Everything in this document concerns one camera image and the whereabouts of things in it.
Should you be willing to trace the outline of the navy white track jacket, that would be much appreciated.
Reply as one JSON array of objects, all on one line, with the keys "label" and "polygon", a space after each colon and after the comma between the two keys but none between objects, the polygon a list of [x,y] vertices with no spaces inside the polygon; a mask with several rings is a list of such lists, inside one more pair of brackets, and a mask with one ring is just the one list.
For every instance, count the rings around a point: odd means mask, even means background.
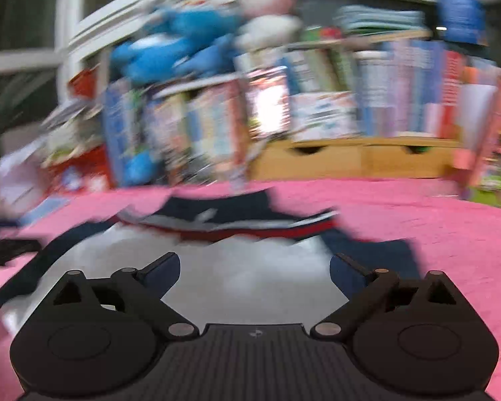
[{"label": "navy white track jacket", "polygon": [[3,325],[17,333],[66,273],[107,278],[174,252],[180,278],[163,301],[199,328],[209,323],[314,326],[365,288],[335,254],[406,280],[420,277],[403,239],[361,241],[328,208],[298,216],[275,210],[267,191],[227,198],[169,197],[155,212],[126,208],[68,229],[0,287]]}]

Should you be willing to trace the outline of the pink patterned bed sheet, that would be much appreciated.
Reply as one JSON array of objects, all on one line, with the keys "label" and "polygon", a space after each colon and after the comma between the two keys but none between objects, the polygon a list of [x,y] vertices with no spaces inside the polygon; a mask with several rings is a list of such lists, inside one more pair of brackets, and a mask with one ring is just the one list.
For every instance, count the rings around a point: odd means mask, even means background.
[{"label": "pink patterned bed sheet", "polygon": [[[316,180],[253,184],[269,188],[273,204],[284,212],[312,214],[337,208],[339,226],[371,241],[408,239],[422,272],[442,270],[482,316],[500,346],[500,360],[489,392],[501,400],[501,209],[451,197],[438,180]],[[50,241],[86,220],[105,219],[132,205],[157,210],[171,192],[189,197],[219,197],[227,184],[202,187],[133,187],[107,193],[73,195],[69,203],[20,231]],[[0,287],[34,254],[0,267]],[[11,369],[10,336],[0,320],[0,400],[15,400],[22,389]]]}]

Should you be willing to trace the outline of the blue plush ball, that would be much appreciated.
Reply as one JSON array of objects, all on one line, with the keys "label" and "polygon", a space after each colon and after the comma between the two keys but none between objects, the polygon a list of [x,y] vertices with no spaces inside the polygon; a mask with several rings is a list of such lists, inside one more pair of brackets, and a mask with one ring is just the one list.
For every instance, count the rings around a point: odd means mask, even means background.
[{"label": "blue plush ball", "polygon": [[151,159],[150,153],[143,150],[126,161],[125,185],[136,186],[151,183],[157,173],[157,164]]}]

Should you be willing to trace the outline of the wooden drawer box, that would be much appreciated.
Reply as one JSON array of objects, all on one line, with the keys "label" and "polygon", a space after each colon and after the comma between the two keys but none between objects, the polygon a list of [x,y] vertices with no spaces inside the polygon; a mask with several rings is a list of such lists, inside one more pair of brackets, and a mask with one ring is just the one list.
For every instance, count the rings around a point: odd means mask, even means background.
[{"label": "wooden drawer box", "polygon": [[250,162],[252,180],[438,178],[453,167],[460,143],[426,137],[267,142]]}]

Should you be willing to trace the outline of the row of children's books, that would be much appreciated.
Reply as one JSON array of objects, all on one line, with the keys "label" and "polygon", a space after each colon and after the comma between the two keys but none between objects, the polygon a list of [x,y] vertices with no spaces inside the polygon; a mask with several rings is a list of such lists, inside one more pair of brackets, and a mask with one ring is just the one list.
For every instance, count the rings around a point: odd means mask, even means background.
[{"label": "row of children's books", "polygon": [[271,140],[392,138],[362,134],[353,92],[293,95],[289,75],[280,60],[247,75],[110,84],[102,125],[114,183],[126,186],[126,161],[143,150],[157,164],[155,179],[178,185],[247,179]]}]

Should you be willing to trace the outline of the blue plush toy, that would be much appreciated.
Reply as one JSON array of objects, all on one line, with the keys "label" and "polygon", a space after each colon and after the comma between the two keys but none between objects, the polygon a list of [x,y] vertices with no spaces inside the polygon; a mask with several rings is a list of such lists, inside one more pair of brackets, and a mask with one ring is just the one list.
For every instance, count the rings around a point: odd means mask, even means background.
[{"label": "blue plush toy", "polygon": [[134,85],[206,78],[235,71],[239,12],[212,5],[152,5],[141,9],[136,38],[110,55],[110,68]]}]

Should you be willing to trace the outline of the pink white plush toy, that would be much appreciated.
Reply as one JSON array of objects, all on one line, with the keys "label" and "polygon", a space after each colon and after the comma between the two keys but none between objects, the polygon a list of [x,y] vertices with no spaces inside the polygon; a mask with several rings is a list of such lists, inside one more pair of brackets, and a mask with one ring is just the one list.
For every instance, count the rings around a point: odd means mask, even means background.
[{"label": "pink white plush toy", "polygon": [[244,52],[276,48],[291,42],[303,23],[295,15],[297,0],[239,0],[244,24],[235,39]]}]

